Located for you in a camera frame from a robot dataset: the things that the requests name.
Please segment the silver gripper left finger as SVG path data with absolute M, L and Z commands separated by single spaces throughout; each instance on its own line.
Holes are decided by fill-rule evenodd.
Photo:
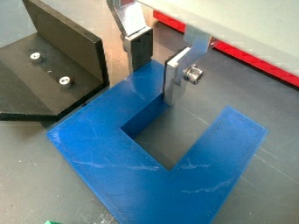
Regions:
M 135 72 L 152 59 L 154 29 L 146 24 L 142 5 L 135 0 L 107 0 L 118 28 L 122 32 L 130 72 Z

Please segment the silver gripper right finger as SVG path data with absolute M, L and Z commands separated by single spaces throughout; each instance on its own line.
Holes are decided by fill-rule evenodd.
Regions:
M 193 26 L 186 26 L 183 40 L 190 44 L 164 63 L 163 100 L 174 105 L 183 96 L 187 83 L 198 85 L 203 71 L 195 62 L 209 51 L 211 35 Z

